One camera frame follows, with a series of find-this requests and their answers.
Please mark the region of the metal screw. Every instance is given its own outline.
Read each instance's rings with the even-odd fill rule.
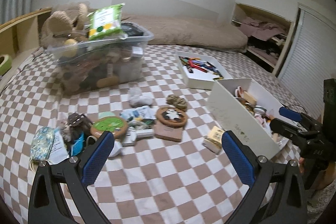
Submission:
[[[47,162],[45,160],[41,161],[39,166],[45,167],[47,165]]]
[[[76,163],[78,161],[78,158],[76,156],[74,156],[74,157],[71,157],[69,159],[69,161],[70,161],[70,163],[74,164],[74,163]]]
[[[295,160],[290,160],[289,161],[289,164],[293,167],[296,167],[297,166],[297,162]]]
[[[259,156],[258,160],[259,160],[259,162],[264,164],[267,161],[267,158],[265,156]]]

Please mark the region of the white louvered door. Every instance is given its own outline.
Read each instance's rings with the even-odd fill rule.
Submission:
[[[323,80],[336,70],[336,31],[301,10],[293,45],[278,79],[317,118],[323,104]]]

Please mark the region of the white paper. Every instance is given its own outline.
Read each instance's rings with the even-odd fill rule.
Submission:
[[[67,158],[69,158],[69,154],[67,152],[67,149],[65,148],[65,144],[61,136],[60,130],[56,129],[48,162],[50,164],[58,164]]]
[[[121,145],[121,143],[119,141],[115,141],[114,147],[109,155],[109,158],[117,156],[121,152],[122,148],[123,146]]]

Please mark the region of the white tray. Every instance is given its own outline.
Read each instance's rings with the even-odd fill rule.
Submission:
[[[176,51],[175,58],[178,63],[178,67],[181,71],[184,84],[191,89],[201,89],[201,90],[212,90],[212,86],[215,83],[213,78],[218,77],[212,73],[204,73],[200,70],[194,69],[194,73],[189,73],[187,68],[182,64],[179,56],[189,57],[189,58],[199,58],[203,61],[208,61],[214,65],[217,70],[223,75],[224,79],[232,79],[232,76],[223,68],[223,66],[213,57],[194,54],[189,52],[179,52]]]
[[[219,80],[214,84],[207,107],[216,120],[225,130],[232,130],[242,144],[249,146],[256,156],[263,155],[270,160],[281,151],[288,139],[283,137],[278,144],[274,142],[265,129],[233,96],[237,86],[248,91],[257,100],[258,105],[266,108],[266,114],[273,115],[293,126],[296,126],[296,123],[279,114],[279,109],[283,105],[253,79]]]

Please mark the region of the bed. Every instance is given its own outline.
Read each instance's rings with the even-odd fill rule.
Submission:
[[[35,57],[0,96],[0,194],[20,223],[27,223],[34,173],[29,170],[30,145],[42,126],[56,127],[68,113],[118,114],[129,108],[131,85],[154,98],[153,109],[166,105],[174,93],[188,101],[189,121],[182,142],[143,139],[122,154],[107,160],[94,185],[88,187],[113,223],[223,223],[237,207],[248,187],[243,185],[224,152],[219,156],[201,145],[203,136],[217,125],[206,108],[209,91],[187,89],[177,67],[175,51],[192,51],[217,58],[233,77],[251,77],[281,103],[297,104],[277,84],[276,78],[240,53],[229,54],[189,46],[148,45],[142,78],[65,97],[60,89],[56,65],[46,52]],[[273,160],[298,159],[291,142]],[[64,195],[77,222],[83,223],[67,188]]]
[[[112,0],[125,3],[123,19],[150,30],[153,45],[188,45],[245,52],[247,36],[212,10],[182,0]]]

